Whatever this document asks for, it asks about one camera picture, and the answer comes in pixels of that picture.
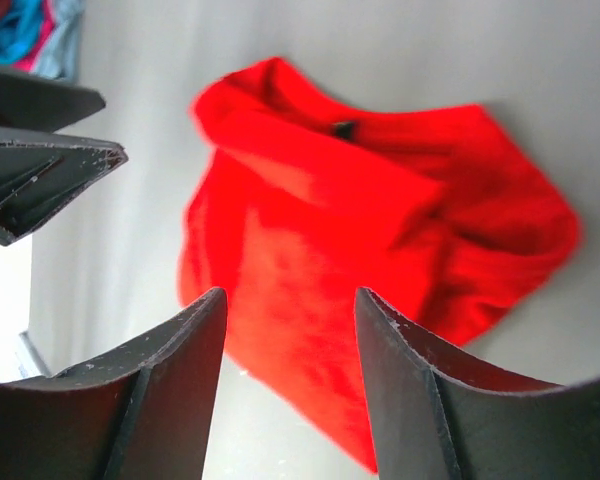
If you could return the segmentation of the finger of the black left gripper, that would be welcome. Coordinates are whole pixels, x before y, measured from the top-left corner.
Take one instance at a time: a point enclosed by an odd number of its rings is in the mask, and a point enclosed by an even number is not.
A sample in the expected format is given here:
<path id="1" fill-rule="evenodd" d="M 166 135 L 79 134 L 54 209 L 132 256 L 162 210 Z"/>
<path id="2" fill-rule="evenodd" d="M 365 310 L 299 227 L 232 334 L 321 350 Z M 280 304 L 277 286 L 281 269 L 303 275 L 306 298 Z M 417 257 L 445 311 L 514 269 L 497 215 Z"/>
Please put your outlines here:
<path id="1" fill-rule="evenodd" d="M 0 65 L 0 127 L 55 132 L 105 106 L 96 90 Z"/>
<path id="2" fill-rule="evenodd" d="M 127 160 L 115 142 L 0 127 L 0 245 L 40 229 Z"/>

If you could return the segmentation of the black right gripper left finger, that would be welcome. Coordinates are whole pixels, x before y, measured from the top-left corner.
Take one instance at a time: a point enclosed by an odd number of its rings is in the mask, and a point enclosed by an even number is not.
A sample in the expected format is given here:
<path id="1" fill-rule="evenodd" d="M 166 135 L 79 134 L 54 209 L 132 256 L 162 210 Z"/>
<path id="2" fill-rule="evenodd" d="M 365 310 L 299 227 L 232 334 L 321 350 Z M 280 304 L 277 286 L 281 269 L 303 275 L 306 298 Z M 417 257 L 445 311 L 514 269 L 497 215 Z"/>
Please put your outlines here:
<path id="1" fill-rule="evenodd" d="M 214 288 L 52 377 L 0 383 L 0 479 L 198 479 L 227 322 Z"/>

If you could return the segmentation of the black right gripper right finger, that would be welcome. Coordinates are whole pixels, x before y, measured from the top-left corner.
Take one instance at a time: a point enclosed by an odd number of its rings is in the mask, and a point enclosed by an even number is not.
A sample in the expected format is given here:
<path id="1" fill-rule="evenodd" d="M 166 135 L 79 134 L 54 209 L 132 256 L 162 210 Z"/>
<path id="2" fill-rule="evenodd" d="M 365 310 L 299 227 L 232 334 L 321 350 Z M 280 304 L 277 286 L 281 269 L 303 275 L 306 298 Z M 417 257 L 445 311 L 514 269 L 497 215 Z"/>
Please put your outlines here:
<path id="1" fill-rule="evenodd" d="M 557 385 L 456 347 L 375 292 L 355 321 L 383 479 L 600 479 L 600 377 Z"/>

